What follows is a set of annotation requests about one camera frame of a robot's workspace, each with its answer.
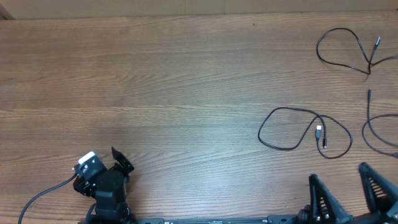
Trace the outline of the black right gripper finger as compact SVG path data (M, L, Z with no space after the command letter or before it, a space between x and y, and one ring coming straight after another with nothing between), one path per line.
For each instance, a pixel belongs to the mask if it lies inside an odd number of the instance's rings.
M397 186L384 178L366 162L360 163L358 171L368 210L371 213L397 212Z
M353 221L353 216L344 209L317 174L311 174L308 180L310 187L309 223L344 224Z

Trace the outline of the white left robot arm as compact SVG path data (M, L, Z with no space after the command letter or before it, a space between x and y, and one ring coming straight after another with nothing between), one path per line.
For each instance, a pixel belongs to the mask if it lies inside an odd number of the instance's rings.
M74 175L66 181L32 197L22 209L18 223L22 223L28 207L39 197L72 182L78 193L92 197L95 203L89 208L85 223L137 223L127 202L126 184L134 166L121 152L114 147L111 154L116 161L107 168L94 151L80 157L73 167Z

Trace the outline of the brown cardboard panel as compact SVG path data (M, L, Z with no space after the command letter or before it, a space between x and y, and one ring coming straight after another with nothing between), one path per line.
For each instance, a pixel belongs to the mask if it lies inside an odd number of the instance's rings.
M1 0L7 19L393 11L397 0Z

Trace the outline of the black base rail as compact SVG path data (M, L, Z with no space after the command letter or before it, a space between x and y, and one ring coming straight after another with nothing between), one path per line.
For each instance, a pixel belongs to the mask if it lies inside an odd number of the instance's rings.
M138 218L138 224L285 224L296 223L297 215L269 215L260 218Z

